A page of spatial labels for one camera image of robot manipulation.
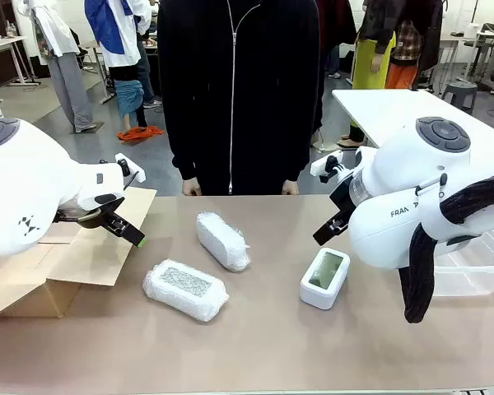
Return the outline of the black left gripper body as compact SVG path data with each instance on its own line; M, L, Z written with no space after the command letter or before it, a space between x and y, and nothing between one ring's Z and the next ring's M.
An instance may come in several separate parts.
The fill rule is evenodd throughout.
M123 201L124 198L122 197L89 211L87 214L75 217L67 216L63 212L58 211L54 216L54 223L77 223L85 229L102 227L106 230L121 230L124 228L123 220L115 211Z

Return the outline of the bubble-wrapped clock showing grey face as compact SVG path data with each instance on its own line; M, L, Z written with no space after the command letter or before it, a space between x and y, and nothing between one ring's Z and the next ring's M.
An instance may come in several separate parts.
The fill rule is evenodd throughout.
M229 300L222 280L171 259L148 271L142 288L148 298L204 323L211 321Z

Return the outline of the bubble-wrapped clock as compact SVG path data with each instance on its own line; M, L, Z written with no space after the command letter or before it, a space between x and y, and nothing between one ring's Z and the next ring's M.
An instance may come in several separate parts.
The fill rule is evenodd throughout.
M200 244L228 271L242 272L250 265L244 236L215 212L203 211L196 217Z

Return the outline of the black sleeved left forearm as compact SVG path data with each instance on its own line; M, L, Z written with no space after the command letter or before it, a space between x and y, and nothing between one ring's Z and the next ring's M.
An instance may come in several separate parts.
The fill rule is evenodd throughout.
M315 132L316 99L298 105L287 122L285 179L296 182L310 161L310 143Z

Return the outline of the black sleeved right forearm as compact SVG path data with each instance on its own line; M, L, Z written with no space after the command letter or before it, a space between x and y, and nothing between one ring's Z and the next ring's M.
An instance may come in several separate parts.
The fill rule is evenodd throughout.
M193 106L184 102L163 98L165 127L170 149L173 154L172 164L180 172L182 180L197 176L195 157L195 113Z

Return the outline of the person's right hand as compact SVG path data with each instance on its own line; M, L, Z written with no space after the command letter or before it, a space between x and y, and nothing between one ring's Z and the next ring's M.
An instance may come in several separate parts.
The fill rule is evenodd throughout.
M187 197L202 195L201 187L196 177L183 180L182 194Z

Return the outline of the white digital clock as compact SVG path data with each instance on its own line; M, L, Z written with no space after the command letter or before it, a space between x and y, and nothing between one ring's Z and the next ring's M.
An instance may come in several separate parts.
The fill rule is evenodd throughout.
M317 309L331 309L347 278L349 265L347 254L321 248L301 278L301 300Z

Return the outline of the orange cloth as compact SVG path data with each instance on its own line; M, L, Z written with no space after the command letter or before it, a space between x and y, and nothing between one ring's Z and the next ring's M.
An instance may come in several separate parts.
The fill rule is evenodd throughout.
M130 128L126 132L120 132L117 137L122 142L140 142L149 138L164 134L164 130L156 126Z

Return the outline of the mannequin white shirt grey trousers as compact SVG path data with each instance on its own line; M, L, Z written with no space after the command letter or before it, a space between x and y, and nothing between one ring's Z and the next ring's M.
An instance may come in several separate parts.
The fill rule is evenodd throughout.
M56 96L74 132L92 130L96 124L77 61L80 49L70 27L50 0L21 0L17 9L30 19L39 58L49 68Z

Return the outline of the person in black zip hoodie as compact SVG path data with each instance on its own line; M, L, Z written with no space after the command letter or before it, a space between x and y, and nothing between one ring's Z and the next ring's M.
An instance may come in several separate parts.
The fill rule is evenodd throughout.
M317 101L316 1L161 0L158 49L162 99L193 106L202 195L281 195L287 122Z

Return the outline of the figure in yellow apron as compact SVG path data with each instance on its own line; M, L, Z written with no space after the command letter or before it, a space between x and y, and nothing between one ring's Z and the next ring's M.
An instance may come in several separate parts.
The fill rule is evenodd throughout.
M384 89L394 33L403 5L397 0L363 0L365 15L357 33L353 90Z

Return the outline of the clear plastic container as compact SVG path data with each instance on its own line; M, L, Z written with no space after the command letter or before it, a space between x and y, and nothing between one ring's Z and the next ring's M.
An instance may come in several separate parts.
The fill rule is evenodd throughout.
M435 297L474 297L494 292L494 230L435 258Z

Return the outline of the grey plastic stool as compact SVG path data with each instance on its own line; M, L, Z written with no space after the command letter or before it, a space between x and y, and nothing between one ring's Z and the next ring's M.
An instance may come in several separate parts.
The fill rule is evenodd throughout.
M450 105L466 114L472 114L477 93L478 86L476 84L469 81L454 81L446 86L441 99L450 99L448 101Z

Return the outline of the mannequin in blue white jacket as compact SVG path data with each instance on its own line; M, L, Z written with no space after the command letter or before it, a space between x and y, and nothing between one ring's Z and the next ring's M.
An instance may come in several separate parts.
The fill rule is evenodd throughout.
M144 90L138 78L141 59L137 37L151 24L147 0L84 0L86 19L100 46L105 66L114 82L119 114L126 130L147 127Z

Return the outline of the light background desk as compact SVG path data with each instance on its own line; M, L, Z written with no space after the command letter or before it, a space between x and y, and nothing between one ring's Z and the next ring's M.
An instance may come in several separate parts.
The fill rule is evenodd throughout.
M32 87L41 84L41 81L36 79L31 58L26 51L25 41L26 37L22 35L13 37L0 36L0 53L8 53L10 55L16 73L14 77L0 82L0 87Z

